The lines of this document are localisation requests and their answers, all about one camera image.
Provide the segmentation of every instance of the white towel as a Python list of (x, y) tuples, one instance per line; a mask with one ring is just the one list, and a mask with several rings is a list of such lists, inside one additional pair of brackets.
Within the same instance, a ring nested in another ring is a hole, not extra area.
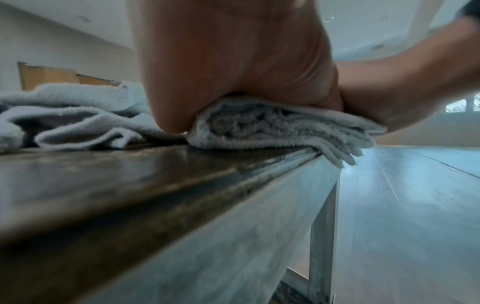
[[(375, 144), (386, 128), (345, 113), (278, 105), (252, 96), (224, 97), (198, 114), (188, 142), (203, 149), (310, 146), (335, 166)], [(0, 92), (0, 153), (37, 145), (48, 150), (123, 149), (138, 142), (182, 141), (156, 125), (141, 84), (119, 88), (45, 84)]]

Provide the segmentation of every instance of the person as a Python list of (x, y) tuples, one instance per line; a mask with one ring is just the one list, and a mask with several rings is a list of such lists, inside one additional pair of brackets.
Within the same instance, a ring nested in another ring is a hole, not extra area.
[(389, 131), (480, 89), (480, 0), (389, 58), (334, 63), (315, 0), (128, 0), (152, 115), (180, 133), (215, 99), (243, 92), (368, 117)]

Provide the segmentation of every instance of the wooden table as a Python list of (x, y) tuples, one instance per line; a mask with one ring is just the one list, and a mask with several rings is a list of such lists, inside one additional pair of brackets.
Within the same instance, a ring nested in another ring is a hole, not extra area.
[(1, 156), (0, 301), (329, 302), (339, 176), (309, 148)]

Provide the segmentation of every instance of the floor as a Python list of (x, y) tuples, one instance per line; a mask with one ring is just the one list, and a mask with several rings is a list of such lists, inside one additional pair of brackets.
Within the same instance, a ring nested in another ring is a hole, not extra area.
[(340, 183), (335, 304), (480, 303), (480, 150), (364, 154)]

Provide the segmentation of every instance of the ceiling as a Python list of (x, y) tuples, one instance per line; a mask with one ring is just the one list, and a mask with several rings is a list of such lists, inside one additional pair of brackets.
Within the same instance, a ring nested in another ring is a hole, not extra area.
[[(421, 0), (320, 0), (335, 57), (367, 55), (405, 43)], [(124, 0), (0, 0), (101, 39), (132, 48)], [(448, 24), (468, 0), (444, 0), (430, 28)]]

